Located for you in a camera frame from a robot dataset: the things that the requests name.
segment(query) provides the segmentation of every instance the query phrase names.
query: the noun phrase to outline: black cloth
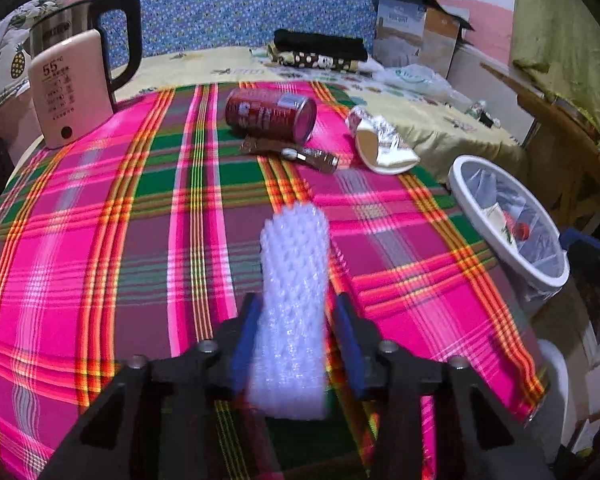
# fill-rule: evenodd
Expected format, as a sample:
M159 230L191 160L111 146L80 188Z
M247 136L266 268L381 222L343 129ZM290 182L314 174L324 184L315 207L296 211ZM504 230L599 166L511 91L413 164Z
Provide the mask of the black cloth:
M325 36L310 32L292 32L279 28L273 33L273 43L280 52L312 52L321 56L366 61L369 54L362 38Z

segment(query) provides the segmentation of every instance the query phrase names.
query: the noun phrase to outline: electric kettle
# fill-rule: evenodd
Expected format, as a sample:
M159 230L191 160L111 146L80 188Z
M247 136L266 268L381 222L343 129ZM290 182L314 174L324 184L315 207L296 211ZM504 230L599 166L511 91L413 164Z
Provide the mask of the electric kettle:
M110 77L100 17L126 14L129 61ZM142 59L140 0L83 0L48 14L29 32L29 84L48 148L59 148L105 123L116 111L114 92L129 82Z

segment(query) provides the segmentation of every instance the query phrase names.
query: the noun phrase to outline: yellow bedsheet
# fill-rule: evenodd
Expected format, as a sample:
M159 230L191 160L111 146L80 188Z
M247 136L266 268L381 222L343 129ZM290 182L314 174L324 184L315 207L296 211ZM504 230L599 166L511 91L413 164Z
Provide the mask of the yellow bedsheet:
M118 100L165 86L229 81L284 81L301 70L267 66L247 47L221 47L180 54L165 54L142 60L134 78L118 92ZM114 75L121 69L114 70ZM345 86L347 93L366 109L394 124L416 151L422 165L440 182L446 182L449 167L463 154L488 158L510 173L525 179L525 152L506 130L487 128L452 108L412 102L392 88L359 75L331 75L320 71L320 80Z

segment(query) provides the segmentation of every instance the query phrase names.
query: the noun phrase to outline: red item in bin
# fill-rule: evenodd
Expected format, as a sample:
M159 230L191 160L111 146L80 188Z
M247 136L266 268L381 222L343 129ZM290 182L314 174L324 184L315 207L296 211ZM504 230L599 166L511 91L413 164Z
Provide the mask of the red item in bin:
M529 224L526 224L525 222L516 222L506 211L503 211L502 213L507 221L507 228L514 235L516 240L520 240L521 242L527 240L531 234Z

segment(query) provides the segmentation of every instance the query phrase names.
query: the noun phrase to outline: cardboard box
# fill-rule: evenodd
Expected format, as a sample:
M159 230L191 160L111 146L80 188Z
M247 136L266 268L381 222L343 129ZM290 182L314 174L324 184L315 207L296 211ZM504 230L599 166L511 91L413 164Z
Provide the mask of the cardboard box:
M471 28L468 21L436 0L376 0L376 5L374 58L388 67L419 63L446 78L458 34ZM468 17L463 9L453 10Z

